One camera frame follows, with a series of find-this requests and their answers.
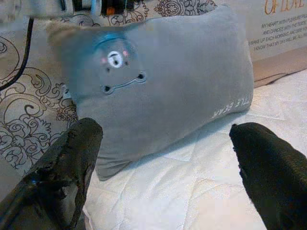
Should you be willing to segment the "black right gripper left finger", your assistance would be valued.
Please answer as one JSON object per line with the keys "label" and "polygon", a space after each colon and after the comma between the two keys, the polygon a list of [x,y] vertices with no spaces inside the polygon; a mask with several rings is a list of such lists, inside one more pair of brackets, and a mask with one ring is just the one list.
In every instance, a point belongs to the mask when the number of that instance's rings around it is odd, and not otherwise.
{"label": "black right gripper left finger", "polygon": [[65,131],[1,200],[2,230],[84,230],[83,206],[103,138],[83,118]]}

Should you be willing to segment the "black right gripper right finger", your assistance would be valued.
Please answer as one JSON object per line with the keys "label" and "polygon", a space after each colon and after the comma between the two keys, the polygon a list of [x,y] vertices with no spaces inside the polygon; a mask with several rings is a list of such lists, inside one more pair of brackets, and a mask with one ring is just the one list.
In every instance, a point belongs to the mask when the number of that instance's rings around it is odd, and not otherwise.
{"label": "black right gripper right finger", "polygon": [[307,228],[307,158],[264,125],[229,133],[245,191],[268,230]]}

